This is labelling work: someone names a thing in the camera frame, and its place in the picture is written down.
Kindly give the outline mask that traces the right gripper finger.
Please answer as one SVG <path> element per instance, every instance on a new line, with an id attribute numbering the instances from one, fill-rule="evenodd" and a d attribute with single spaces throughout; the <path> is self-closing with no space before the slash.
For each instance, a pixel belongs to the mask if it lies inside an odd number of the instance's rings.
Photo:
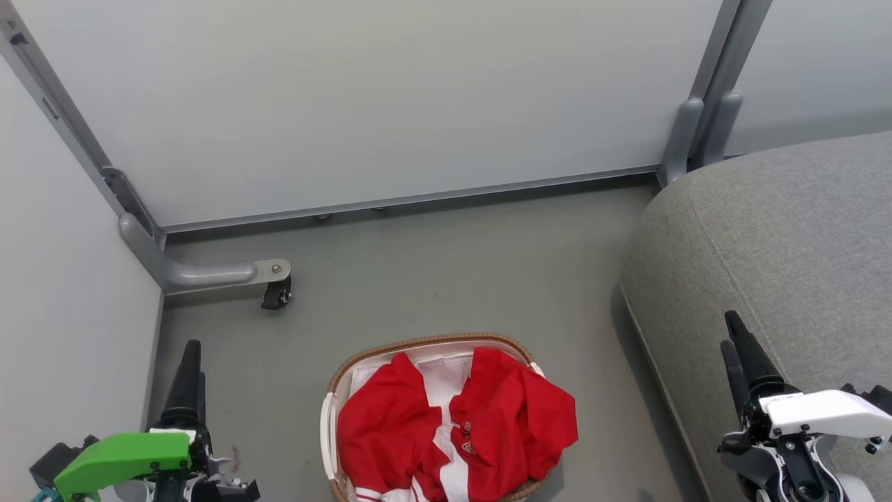
<path id="1" fill-rule="evenodd" d="M 796 393 L 798 388 L 787 383 L 738 312 L 724 312 L 728 339 L 738 349 L 746 378 L 749 398 L 762 398 Z"/>
<path id="2" fill-rule="evenodd" d="M 730 340 L 723 340 L 720 346 L 730 392 L 732 392 L 735 414 L 740 423 L 745 423 L 748 420 L 748 379 L 734 343 Z"/>

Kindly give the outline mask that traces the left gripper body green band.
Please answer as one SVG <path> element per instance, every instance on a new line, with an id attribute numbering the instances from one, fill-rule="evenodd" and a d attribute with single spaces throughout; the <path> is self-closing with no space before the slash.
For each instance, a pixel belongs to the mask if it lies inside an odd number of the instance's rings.
<path id="1" fill-rule="evenodd" d="M 99 501 L 103 489 L 142 482 L 147 501 L 258 501 L 257 482 L 227 480 L 206 429 L 152 428 L 89 445 L 57 477 L 59 501 Z"/>

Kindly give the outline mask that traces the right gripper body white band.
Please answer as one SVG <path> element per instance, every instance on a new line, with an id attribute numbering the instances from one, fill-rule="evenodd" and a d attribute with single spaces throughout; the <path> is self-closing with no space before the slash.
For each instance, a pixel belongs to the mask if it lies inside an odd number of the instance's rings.
<path id="1" fill-rule="evenodd" d="M 859 439 L 875 455 L 890 439 L 890 390 L 875 386 L 751 398 L 738 432 L 718 453 L 748 501 L 872 501 L 856 476 L 823 461 L 839 436 Z"/>

